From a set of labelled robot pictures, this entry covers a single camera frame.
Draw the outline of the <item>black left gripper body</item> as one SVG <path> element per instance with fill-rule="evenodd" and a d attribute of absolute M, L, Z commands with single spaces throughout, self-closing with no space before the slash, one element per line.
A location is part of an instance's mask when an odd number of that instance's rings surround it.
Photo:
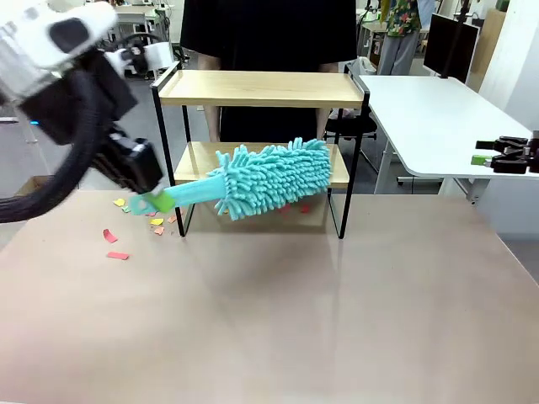
<path fill-rule="evenodd" d="M 121 188 L 138 194 L 153 191 L 163 177 L 152 143 L 129 137 L 118 125 L 104 137 L 94 157 L 94 168 Z"/>

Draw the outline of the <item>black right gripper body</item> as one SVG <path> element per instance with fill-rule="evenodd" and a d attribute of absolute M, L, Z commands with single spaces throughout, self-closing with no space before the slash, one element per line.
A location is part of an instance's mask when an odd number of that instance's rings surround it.
<path fill-rule="evenodd" d="M 539 173 L 539 130 L 534 130 L 528 142 L 528 167 L 531 173 Z"/>

